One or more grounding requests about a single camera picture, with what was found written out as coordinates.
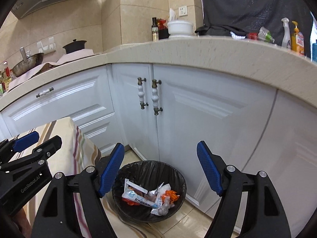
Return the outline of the dark sauce bottle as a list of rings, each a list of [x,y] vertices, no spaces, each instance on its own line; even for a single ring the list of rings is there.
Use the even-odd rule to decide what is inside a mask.
[[[159,40],[159,27],[158,27],[158,22],[157,18],[153,17],[152,18],[152,41],[158,41]]]

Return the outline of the white spray bottle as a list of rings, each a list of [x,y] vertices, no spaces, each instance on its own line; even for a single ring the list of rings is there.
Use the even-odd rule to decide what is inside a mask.
[[[284,36],[282,39],[282,47],[291,49],[291,35],[290,35],[290,28],[289,28],[289,19],[284,17],[281,19],[284,28]]]

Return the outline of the small red-orange plastic bag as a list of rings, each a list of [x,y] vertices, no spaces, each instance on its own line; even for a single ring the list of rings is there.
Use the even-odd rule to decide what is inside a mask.
[[[127,198],[122,198],[122,201],[126,202],[130,206],[139,206],[140,205],[138,202],[135,202],[133,200],[129,200]]]

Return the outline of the large orange plastic bag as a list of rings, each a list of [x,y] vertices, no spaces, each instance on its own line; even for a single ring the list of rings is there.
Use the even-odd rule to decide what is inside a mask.
[[[179,199],[180,195],[177,194],[176,191],[173,190],[167,190],[163,195],[161,195],[161,199],[163,204],[174,204]]]

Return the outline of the dark grey cloth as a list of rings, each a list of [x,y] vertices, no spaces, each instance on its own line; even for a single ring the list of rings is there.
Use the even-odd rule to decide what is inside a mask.
[[[296,21],[304,35],[305,55],[310,57],[310,35],[313,16],[304,0],[202,0],[203,25],[200,36],[246,36],[265,27],[275,44],[281,45],[284,29],[281,19]]]

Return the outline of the yellow cooking oil bottle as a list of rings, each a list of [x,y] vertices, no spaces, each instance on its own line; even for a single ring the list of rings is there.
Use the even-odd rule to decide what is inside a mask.
[[[9,90],[9,84],[12,81],[12,71],[8,67],[8,62],[4,61],[4,70],[1,71],[1,97]]]

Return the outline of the pink stove cover cloth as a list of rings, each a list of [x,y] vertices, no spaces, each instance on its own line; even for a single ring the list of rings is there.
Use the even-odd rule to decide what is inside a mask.
[[[92,49],[81,49],[79,51],[75,51],[69,54],[64,54],[57,62],[45,62],[42,63],[36,67],[34,67],[33,69],[27,71],[26,73],[24,73],[23,75],[21,75],[20,77],[17,77],[15,80],[13,80],[12,82],[10,82],[9,84],[9,91],[12,90],[13,88],[15,88],[16,86],[24,83],[25,81],[31,79],[33,76],[40,74],[44,71],[47,71],[51,68],[57,67],[57,66],[61,66],[65,63],[68,62],[72,62],[72,61],[76,61],[82,58],[87,58],[87,57],[91,57],[94,55],[94,51]]]

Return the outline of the orange dish soap bottle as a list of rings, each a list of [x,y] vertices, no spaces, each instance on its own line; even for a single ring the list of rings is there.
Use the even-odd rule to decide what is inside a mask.
[[[298,23],[294,20],[292,21],[292,23],[294,24],[294,33],[291,37],[292,51],[296,52],[299,55],[304,55],[304,36],[298,28]]]

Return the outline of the white wall socket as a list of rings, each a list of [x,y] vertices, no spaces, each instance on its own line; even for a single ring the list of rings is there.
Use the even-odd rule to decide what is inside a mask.
[[[180,17],[183,17],[183,16],[187,16],[188,15],[188,11],[187,11],[187,6],[184,5],[184,6],[181,6],[178,8],[178,15]]]

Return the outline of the silver foil wrapper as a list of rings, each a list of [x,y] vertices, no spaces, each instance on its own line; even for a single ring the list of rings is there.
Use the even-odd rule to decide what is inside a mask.
[[[160,189],[161,187],[163,187],[163,185],[164,185],[164,183],[161,183],[155,190],[148,191],[148,192],[147,192],[147,196],[149,196],[149,197],[157,196],[159,189]]]

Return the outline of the striped tablecloth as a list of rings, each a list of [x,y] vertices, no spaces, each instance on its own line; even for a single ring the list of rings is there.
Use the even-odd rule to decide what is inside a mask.
[[[62,147],[48,159],[52,174],[57,172],[65,175],[79,174],[86,167],[95,165],[102,156],[97,146],[83,134],[70,117],[52,121],[34,130],[39,133],[39,141],[21,154],[16,153],[14,160],[31,154],[33,148],[55,135],[61,137]],[[24,237],[31,236],[35,215],[47,188],[46,185],[13,218]],[[116,212],[112,193],[108,193],[101,202],[118,237],[163,237],[162,233],[150,224],[135,224],[120,217]]]

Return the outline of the black lined trash bin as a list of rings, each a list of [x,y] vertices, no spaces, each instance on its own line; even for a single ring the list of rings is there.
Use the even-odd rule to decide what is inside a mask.
[[[155,191],[159,186],[169,184],[171,190],[176,192],[178,199],[174,207],[164,216],[153,212],[153,208],[142,205],[131,205],[124,201],[125,180],[144,188],[148,192]],[[174,167],[159,161],[139,161],[123,166],[112,187],[113,200],[121,217],[135,222],[154,223],[167,220],[182,206],[186,195],[186,182],[183,175]]]

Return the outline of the white ceramic bowl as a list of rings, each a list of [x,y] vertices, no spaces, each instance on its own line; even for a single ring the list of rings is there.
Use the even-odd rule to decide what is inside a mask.
[[[185,20],[172,20],[167,23],[169,39],[193,36],[193,23]]]

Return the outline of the black cooking pot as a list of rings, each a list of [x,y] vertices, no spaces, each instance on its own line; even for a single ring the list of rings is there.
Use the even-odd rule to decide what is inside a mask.
[[[71,43],[63,46],[63,49],[66,51],[66,54],[70,54],[82,49],[85,49],[86,40],[77,40],[74,39]]]

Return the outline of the steel wok pan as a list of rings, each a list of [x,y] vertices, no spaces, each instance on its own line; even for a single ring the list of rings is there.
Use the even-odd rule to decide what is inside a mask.
[[[26,55],[24,47],[20,48],[20,53],[23,60],[12,68],[12,72],[15,77],[20,77],[21,75],[25,74],[29,70],[42,64],[42,61],[44,59],[44,53],[36,53],[28,57]]]

